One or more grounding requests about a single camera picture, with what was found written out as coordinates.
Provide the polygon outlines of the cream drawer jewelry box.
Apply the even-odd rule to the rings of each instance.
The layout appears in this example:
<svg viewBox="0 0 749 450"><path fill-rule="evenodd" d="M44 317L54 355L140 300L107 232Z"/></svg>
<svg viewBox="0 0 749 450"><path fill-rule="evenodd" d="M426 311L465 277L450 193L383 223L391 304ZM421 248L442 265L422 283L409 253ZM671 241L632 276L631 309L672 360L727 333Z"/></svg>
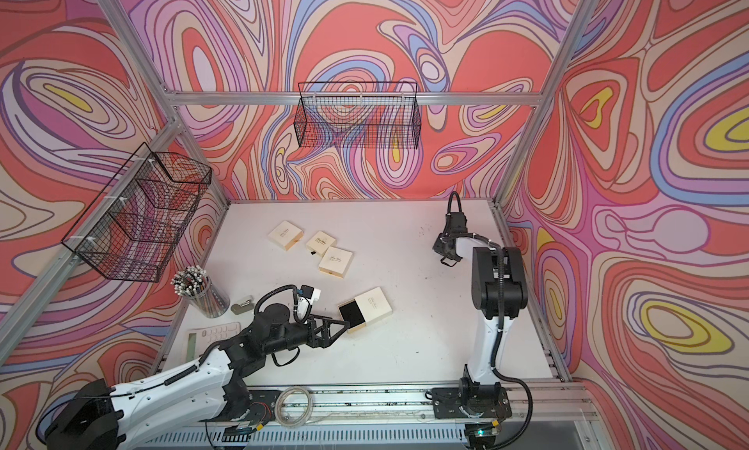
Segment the cream drawer jewelry box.
<svg viewBox="0 0 749 450"><path fill-rule="evenodd" d="M341 318L348 323L347 333L363 329L393 313L381 287L375 287L337 306Z"/></svg>

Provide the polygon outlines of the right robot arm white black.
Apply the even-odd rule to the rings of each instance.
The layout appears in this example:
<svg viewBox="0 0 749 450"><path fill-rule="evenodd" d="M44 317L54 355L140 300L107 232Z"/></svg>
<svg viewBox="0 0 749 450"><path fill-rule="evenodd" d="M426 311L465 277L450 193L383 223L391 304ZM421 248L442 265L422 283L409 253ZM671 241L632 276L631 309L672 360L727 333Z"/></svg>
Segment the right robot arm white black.
<svg viewBox="0 0 749 450"><path fill-rule="evenodd" d="M462 239L477 243L471 249L470 299L480 316L472 354L454 388L434 388L425 394L438 419L492 419L495 423L512 416L506 384L518 385L532 404L528 384L499 371L509 331L528 307L529 290L522 254L488 237L470 232L456 191L448 198L445 226L432 250L440 263L454 267L464 257L458 253Z"/></svg>

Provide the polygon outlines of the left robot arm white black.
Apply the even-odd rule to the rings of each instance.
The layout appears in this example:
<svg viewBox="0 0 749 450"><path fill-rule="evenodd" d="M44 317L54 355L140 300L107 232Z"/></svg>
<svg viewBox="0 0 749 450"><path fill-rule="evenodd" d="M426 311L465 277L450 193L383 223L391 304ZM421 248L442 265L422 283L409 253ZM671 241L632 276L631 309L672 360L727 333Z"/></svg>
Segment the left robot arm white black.
<svg viewBox="0 0 749 450"><path fill-rule="evenodd" d="M152 438L197 422L259 424L272 413L252 397L245 380L280 352L332 346L349 322L311 311L320 291L286 284L261 297L252 322L212 342L195 360L130 383L98 380L58 406L44 430L49 449L135 449Z"/></svg>

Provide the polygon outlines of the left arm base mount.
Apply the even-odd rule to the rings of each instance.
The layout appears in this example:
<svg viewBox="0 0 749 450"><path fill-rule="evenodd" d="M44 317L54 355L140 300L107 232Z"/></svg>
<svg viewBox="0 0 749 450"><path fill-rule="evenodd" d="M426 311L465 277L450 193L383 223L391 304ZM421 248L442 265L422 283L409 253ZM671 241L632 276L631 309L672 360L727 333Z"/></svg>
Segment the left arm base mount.
<svg viewBox="0 0 749 450"><path fill-rule="evenodd" d="M255 434L276 419L275 404L280 395L278 390L248 391L245 397L230 399L224 410L209 422L228 423L224 430L226 438Z"/></svg>

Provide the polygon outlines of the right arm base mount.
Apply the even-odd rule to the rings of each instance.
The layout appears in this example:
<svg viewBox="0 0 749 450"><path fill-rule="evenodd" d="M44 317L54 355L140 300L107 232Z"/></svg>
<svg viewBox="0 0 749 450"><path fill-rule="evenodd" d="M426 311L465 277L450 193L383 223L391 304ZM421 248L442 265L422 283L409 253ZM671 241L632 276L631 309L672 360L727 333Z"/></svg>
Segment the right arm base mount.
<svg viewBox="0 0 749 450"><path fill-rule="evenodd" d="M486 420L487 425L476 425L477 432L498 429L513 415L507 391L501 382L481 384L475 381L464 366L463 375L454 387L432 388L424 394L438 420Z"/></svg>

